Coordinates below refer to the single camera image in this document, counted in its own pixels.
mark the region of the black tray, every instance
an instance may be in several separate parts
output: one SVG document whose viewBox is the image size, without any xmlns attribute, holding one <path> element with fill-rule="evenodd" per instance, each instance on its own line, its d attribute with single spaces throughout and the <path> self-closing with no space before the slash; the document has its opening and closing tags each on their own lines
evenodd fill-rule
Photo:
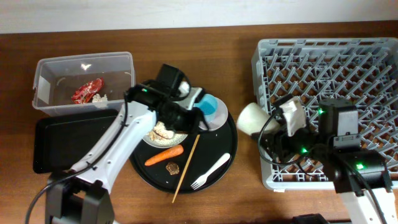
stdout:
<svg viewBox="0 0 398 224">
<path fill-rule="evenodd" d="M 167 159 L 152 166 L 145 166 L 145 161 L 165 149 L 152 147 L 146 142 L 141 141 L 130 156 L 131 164 L 148 184 L 164 192 L 174 193 L 195 139 L 196 135 L 189 135 L 181 143 L 184 148 L 184 153 L 182 155 Z M 227 122 L 225 122 L 220 129 L 201 134 L 179 193 L 197 192 L 220 180 L 234 161 L 237 147 L 238 137 L 236 127 L 232 116 L 229 114 Z M 231 159 L 214 171 L 214 173 L 207 178 L 206 183 L 202 187 L 193 190 L 191 184 L 210 169 L 210 167 L 226 152 L 231 154 Z M 165 167 L 170 161 L 178 164 L 180 167 L 179 174 L 170 175 L 166 170 Z"/>
<path fill-rule="evenodd" d="M 33 170 L 37 174 L 71 168 L 97 143 L 117 117 L 116 110 L 44 118 L 37 122 Z"/>
</svg>

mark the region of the white wall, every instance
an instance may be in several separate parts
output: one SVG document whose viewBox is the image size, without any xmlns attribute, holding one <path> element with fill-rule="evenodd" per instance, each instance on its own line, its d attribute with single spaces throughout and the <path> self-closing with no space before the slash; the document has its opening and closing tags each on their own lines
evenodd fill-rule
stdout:
<svg viewBox="0 0 398 224">
<path fill-rule="evenodd" d="M 0 33 L 389 19 L 397 0 L 0 0 Z"/>
</svg>

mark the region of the bowl of food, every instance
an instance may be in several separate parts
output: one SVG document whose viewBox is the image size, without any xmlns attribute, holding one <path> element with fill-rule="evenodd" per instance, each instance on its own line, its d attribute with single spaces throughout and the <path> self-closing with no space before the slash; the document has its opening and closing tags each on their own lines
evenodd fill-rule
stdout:
<svg viewBox="0 0 398 224">
<path fill-rule="evenodd" d="M 165 149 L 180 144 L 187 138 L 187 134 L 177 134 L 165 128 L 164 123 L 158 121 L 152 131 L 142 139 L 150 146 Z"/>
</svg>

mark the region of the white cup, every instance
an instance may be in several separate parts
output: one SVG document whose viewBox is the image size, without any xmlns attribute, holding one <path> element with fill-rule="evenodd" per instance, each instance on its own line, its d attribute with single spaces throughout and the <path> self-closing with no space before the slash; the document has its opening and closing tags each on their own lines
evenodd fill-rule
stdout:
<svg viewBox="0 0 398 224">
<path fill-rule="evenodd" d="M 239 130 L 251 136 L 253 133 L 258 133 L 266 123 L 270 116 L 262 110 L 257 103 L 250 103 L 241 112 L 236 122 Z M 271 133 L 279 129 L 279 123 L 272 119 L 264 130 L 265 133 Z"/>
</svg>

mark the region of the red crumpled object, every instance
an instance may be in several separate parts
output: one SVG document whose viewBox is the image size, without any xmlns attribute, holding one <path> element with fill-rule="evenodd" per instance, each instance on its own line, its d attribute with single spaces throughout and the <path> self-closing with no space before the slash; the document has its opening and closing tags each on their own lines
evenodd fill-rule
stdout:
<svg viewBox="0 0 398 224">
<path fill-rule="evenodd" d="M 72 100 L 76 104 L 88 103 L 92 97 L 104 86 L 104 79 L 97 78 L 76 90 Z"/>
</svg>

